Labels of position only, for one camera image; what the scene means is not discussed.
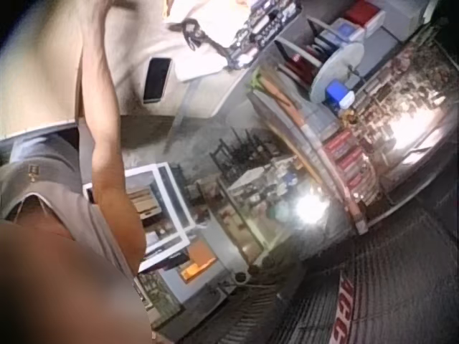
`black phone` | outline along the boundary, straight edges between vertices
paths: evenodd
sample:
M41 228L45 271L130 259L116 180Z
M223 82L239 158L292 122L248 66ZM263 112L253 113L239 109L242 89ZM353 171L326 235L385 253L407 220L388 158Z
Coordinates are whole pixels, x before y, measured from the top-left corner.
M159 102L164 95L171 59L154 57L150 60L143 92L143 103Z

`person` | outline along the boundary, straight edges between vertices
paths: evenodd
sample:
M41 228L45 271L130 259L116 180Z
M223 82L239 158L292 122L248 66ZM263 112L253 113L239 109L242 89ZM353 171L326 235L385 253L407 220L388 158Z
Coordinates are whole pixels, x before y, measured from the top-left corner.
M95 204L82 195L78 152L68 135L17 140L9 164L0 168L0 308L10 310L1 322L10 332L17 329L13 343L25 333L30 343L152 341L132 286L146 238L126 193L120 114L104 51L112 2L80 1L78 9ZM113 290L125 292L112 297ZM126 296L130 292L134 298ZM121 300L130 301L118 307ZM19 314L16 321L13 314Z

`white box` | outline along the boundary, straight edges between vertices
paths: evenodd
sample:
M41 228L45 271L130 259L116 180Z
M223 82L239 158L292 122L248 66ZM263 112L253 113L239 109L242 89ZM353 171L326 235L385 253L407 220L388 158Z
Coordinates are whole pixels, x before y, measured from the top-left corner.
M368 0L386 12L384 28L399 41L406 41L424 23L429 0Z
M386 19L386 11L379 11L376 16L371 18L365 24L365 38L370 37L375 33L380 27L384 25L384 20Z

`red box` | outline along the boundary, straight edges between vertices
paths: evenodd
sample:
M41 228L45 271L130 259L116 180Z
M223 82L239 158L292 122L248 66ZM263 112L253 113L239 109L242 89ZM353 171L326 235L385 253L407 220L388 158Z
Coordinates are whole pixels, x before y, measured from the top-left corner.
M344 14L344 18L354 24L365 27L374 16L380 11L375 5L366 1L359 1Z

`floor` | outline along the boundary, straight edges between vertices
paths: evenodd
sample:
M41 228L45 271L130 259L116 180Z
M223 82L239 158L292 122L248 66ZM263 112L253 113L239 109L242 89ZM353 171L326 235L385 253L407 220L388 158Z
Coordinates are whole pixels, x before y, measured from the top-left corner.
M365 236L305 262L308 275L269 343L328 343L339 273L355 286L349 343L456 343L458 159Z

